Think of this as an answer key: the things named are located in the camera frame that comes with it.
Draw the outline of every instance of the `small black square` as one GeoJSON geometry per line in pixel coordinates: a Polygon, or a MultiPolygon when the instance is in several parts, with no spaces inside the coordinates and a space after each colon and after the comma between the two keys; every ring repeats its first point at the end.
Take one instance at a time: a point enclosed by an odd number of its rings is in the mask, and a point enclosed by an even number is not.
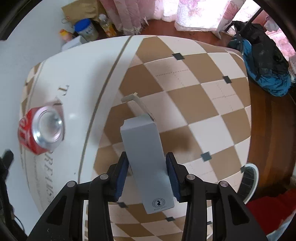
{"type": "Polygon", "coordinates": [[[173,217],[168,217],[168,218],[165,218],[168,222],[170,221],[174,221],[175,219],[173,217]]]}
{"type": "Polygon", "coordinates": [[[212,159],[209,152],[205,152],[205,153],[201,154],[200,156],[202,157],[203,161],[208,161],[208,160],[212,159]]]}
{"type": "Polygon", "coordinates": [[[223,76],[223,79],[225,80],[225,82],[226,82],[227,84],[230,84],[230,83],[231,83],[231,80],[230,80],[230,78],[228,77],[228,75],[227,75],[227,76],[223,76]]]}
{"type": "Polygon", "coordinates": [[[117,204],[121,208],[127,208],[127,205],[124,202],[118,202],[117,204]]]}
{"type": "Polygon", "coordinates": [[[173,53],[172,55],[176,58],[176,60],[184,59],[184,57],[180,53],[173,53]]]}
{"type": "Polygon", "coordinates": [[[243,173],[245,169],[246,169],[246,167],[245,166],[242,166],[241,167],[241,173],[243,173]]]}

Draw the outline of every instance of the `brown paper bag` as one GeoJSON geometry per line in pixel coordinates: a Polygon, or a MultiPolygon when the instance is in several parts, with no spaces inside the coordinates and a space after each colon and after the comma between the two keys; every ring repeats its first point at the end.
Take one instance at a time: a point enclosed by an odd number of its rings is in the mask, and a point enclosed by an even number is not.
{"type": "Polygon", "coordinates": [[[99,0],[78,0],[62,7],[62,10],[66,19],[73,25],[84,18],[90,18],[98,22],[99,14],[106,14],[99,0]]]}

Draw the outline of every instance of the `bottle with orange liquid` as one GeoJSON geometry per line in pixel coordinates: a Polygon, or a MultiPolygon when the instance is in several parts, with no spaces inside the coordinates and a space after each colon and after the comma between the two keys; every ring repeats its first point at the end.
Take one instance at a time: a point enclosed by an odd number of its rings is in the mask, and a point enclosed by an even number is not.
{"type": "Polygon", "coordinates": [[[100,25],[104,29],[108,38],[117,36],[110,19],[108,19],[105,14],[100,14],[99,20],[100,20],[100,25]]]}

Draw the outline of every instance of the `silver screw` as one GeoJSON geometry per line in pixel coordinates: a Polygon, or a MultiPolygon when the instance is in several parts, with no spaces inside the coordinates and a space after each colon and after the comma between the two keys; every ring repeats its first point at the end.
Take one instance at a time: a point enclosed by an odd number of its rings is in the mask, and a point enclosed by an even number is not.
{"type": "Polygon", "coordinates": [[[67,187],[71,188],[71,187],[74,187],[75,186],[75,182],[74,181],[69,181],[67,183],[67,187]]]}
{"type": "Polygon", "coordinates": [[[221,181],[221,182],[220,182],[220,185],[221,185],[222,187],[227,187],[227,186],[228,186],[228,182],[226,182],[226,181],[221,181]]]}
{"type": "Polygon", "coordinates": [[[102,180],[106,180],[106,179],[108,179],[108,174],[102,174],[102,175],[100,175],[100,179],[102,179],[102,180]]]}
{"type": "Polygon", "coordinates": [[[193,174],[188,174],[187,175],[187,179],[194,180],[195,179],[195,176],[193,174]]]}

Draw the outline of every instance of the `round logo on box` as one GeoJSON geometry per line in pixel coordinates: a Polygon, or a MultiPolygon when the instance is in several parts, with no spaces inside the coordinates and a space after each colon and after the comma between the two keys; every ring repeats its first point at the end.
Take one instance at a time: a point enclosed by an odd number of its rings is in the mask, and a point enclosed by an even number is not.
{"type": "Polygon", "coordinates": [[[156,208],[163,207],[165,205],[165,200],[163,198],[154,199],[152,202],[152,206],[156,208]]]}

